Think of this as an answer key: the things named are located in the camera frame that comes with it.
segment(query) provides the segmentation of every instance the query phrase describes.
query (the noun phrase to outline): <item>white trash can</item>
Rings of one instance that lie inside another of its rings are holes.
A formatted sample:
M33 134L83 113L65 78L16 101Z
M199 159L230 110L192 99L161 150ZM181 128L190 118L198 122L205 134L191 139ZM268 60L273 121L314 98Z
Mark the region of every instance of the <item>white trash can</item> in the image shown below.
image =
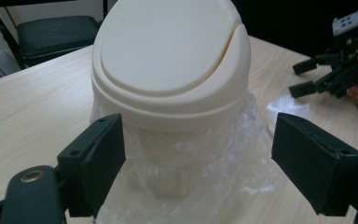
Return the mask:
M91 121L121 113L128 158L99 223L213 223L235 183L247 193L280 184L257 149L270 139L231 1L120 0L92 65Z

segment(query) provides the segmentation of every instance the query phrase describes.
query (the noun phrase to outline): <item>trash can lid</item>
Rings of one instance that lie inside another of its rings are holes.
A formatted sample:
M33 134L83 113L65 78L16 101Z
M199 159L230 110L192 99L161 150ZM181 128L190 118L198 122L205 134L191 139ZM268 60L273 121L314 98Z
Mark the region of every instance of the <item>trash can lid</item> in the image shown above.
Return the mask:
M200 98L195 90L214 76L240 25L229 0L118 1L94 44L96 97L109 98L118 112L130 110L133 116L187 114ZM197 107L215 109L200 102Z

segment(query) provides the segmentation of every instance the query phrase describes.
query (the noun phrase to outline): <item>plastic bag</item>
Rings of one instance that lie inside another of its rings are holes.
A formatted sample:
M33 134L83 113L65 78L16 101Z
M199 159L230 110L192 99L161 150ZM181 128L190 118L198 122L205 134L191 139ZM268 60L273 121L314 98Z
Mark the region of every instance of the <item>plastic bag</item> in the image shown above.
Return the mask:
M255 98L231 119L199 132L160 133L124 125L127 161L97 217L107 224L225 223L233 199L286 180ZM91 121L108 113L94 101Z

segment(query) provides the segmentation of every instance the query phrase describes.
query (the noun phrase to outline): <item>chair backrest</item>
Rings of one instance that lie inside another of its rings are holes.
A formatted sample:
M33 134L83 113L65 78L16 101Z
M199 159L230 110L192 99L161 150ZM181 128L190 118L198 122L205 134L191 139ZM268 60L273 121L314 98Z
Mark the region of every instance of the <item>chair backrest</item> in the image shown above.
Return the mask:
M0 7L14 7L14 6L26 6L26 5L36 5L36 4L46 4L46 3L59 3L59 2L70 2L76 0L0 0ZM107 15L108 12L108 0L103 0L103 18ZM21 69L25 68L24 62L21 60L21 56L19 54L19 45L11 34L11 32L7 29L5 23L0 17L0 31L6 40L10 50L12 51L14 57L17 60L17 63L21 67Z

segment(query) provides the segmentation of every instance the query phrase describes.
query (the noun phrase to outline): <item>chair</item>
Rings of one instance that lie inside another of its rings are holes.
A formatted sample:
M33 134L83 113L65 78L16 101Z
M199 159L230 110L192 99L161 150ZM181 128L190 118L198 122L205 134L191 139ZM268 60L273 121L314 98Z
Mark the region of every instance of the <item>chair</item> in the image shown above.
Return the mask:
M75 0L0 0L0 7ZM107 0L103 0L103 17ZM0 18L0 31L21 69L92 45L99 25L90 16L68 16L27 21L17 25L18 42Z

